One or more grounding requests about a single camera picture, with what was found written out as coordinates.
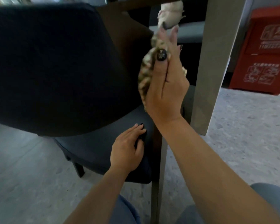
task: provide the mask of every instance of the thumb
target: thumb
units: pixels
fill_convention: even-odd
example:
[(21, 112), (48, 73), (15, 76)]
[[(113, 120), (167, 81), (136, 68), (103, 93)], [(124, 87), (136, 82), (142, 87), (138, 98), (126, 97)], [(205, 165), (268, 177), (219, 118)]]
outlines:
[(144, 155), (144, 142), (141, 139), (138, 139), (135, 155), (140, 159), (140, 161), (142, 160)]
[(168, 68), (167, 52), (162, 49), (157, 53), (157, 58), (153, 67), (153, 77), (149, 89), (159, 97), (162, 96), (163, 86), (166, 80)]

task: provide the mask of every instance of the person's left hand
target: person's left hand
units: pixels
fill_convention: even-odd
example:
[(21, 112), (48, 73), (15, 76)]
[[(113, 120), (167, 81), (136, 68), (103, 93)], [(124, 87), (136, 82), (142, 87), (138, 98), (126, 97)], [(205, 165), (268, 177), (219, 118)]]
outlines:
[(144, 142), (139, 139), (137, 149), (134, 145), (139, 135), (145, 132), (143, 124), (139, 126), (136, 124), (116, 138), (112, 146), (110, 168), (120, 168), (129, 174), (138, 167), (144, 154)]

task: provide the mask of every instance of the terrazzo floor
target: terrazzo floor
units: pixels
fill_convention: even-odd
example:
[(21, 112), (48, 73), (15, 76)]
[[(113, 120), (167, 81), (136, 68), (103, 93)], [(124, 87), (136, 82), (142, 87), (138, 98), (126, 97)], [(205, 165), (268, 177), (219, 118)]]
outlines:
[[(248, 184), (280, 186), (280, 95), (221, 89), (205, 141)], [(102, 176), (73, 165), (51, 139), (0, 125), (0, 224), (62, 223)], [(151, 185), (125, 183), (121, 194), (150, 218)], [(161, 223), (174, 223), (193, 200), (167, 153)]]

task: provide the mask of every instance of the floor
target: floor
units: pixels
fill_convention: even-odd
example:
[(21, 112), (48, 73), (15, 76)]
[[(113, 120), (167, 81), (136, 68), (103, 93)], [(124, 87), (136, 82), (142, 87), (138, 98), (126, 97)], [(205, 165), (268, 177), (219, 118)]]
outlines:
[[(280, 95), (221, 89), (205, 141), (248, 184), (280, 186)], [(161, 223), (193, 203), (172, 151), (167, 153)], [(62, 223), (101, 176), (81, 179), (51, 139), (0, 125), (0, 224)], [(121, 194), (149, 223), (151, 185)]]

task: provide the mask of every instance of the fire extinguisher cabinet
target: fire extinguisher cabinet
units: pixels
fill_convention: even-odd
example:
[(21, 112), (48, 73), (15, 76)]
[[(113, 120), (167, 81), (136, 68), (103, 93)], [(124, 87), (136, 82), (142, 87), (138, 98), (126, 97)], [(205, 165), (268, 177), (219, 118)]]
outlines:
[(229, 88), (280, 94), (280, 6), (252, 12)]

